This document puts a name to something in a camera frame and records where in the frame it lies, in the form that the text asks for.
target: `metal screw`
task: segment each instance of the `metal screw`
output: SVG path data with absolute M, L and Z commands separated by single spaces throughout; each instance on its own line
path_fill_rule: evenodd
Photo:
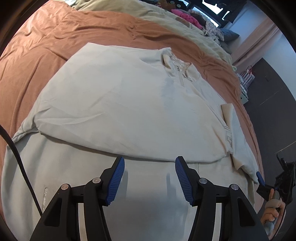
M 93 183 L 100 183 L 101 179 L 99 177 L 96 177 L 93 179 Z
M 69 187 L 69 185 L 68 185 L 68 184 L 63 184 L 63 185 L 61 186 L 61 189 L 62 189 L 62 190 L 67 190 L 67 189 L 68 189 L 68 187 Z
M 231 184 L 231 188 L 232 188 L 233 190 L 238 190 L 238 189 L 239 189 L 239 186 L 236 185 L 236 184 Z
M 205 178 L 202 177 L 202 178 L 200 179 L 200 183 L 202 183 L 202 184 L 206 184 L 206 183 L 207 183 L 207 179 L 205 179 Z

